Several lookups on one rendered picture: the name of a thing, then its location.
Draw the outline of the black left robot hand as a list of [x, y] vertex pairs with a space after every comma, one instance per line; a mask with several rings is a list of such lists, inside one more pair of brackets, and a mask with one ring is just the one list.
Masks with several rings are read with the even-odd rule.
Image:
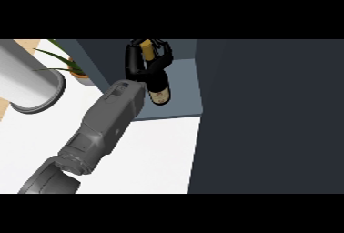
[[127, 45], [125, 53], [127, 79], [137, 82], [146, 82], [173, 63], [173, 49], [168, 42], [161, 39], [152, 39], [152, 49], [156, 58], [148, 66], [143, 66], [142, 42], [143, 39], [133, 39]]

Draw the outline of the dark wine bottle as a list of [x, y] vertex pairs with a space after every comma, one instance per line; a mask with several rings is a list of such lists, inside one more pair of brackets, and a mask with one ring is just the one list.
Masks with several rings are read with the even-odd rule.
[[159, 56], [153, 41], [146, 39], [140, 43], [142, 55], [146, 63], [146, 89], [155, 105], [164, 106], [171, 100], [171, 90], [165, 68], [173, 62], [171, 53]]

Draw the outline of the grey-blue open cabinet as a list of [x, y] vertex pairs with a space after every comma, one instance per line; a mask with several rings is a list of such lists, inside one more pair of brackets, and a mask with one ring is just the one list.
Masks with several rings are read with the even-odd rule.
[[[128, 39], [57, 39], [56, 42], [90, 76], [100, 92], [125, 78], [125, 50]], [[196, 39], [167, 39], [173, 62], [165, 68], [171, 101], [158, 106], [145, 95], [142, 112], [134, 118], [152, 120], [176, 117], [198, 117], [202, 114], [202, 98], [195, 65]]]

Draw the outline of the dark grey cabinet door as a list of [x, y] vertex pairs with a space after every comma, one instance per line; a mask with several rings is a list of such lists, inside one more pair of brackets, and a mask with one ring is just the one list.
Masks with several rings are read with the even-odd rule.
[[344, 193], [344, 40], [202, 39], [192, 193]]

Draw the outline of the green potted plant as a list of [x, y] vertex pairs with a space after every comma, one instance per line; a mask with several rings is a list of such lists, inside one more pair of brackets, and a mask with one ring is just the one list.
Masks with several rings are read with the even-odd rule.
[[35, 48], [35, 51], [38, 51], [40, 53], [52, 56], [53, 58], [56, 58], [68, 67], [66, 68], [56, 68], [56, 71], [66, 71], [69, 72], [69, 74], [74, 76], [75, 80], [84, 85], [84, 86], [94, 86], [94, 83], [88, 77], [88, 75], [83, 72], [81, 67], [78, 66], [78, 64], [75, 63], [72, 57], [69, 56], [68, 58], [60, 57], [57, 54], [41, 50], [38, 48]]

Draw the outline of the white cylindrical appliance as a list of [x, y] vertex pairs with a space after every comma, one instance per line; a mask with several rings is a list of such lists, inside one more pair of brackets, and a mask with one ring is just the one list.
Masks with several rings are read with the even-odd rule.
[[13, 39], [0, 39], [0, 97], [24, 114], [47, 110], [63, 95], [66, 80]]

